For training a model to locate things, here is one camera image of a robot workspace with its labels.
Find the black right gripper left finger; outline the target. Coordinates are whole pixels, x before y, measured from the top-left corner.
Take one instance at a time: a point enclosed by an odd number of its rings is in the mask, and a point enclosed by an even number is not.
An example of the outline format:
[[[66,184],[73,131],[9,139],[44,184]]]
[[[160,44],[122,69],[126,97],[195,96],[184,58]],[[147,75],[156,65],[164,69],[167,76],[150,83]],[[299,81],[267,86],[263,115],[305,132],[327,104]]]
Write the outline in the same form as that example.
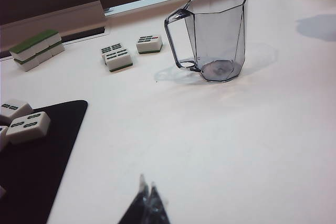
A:
[[[139,190],[119,223],[142,223],[148,197],[149,186],[144,174],[141,174],[139,178]]]

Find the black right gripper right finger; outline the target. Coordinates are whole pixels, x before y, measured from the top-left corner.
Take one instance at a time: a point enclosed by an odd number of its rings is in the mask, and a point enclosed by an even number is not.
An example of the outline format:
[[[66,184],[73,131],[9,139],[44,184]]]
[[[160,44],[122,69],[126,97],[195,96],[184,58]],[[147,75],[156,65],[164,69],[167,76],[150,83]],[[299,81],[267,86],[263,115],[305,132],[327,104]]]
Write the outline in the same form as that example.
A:
[[[151,184],[151,191],[146,206],[146,223],[170,224],[155,182]]]

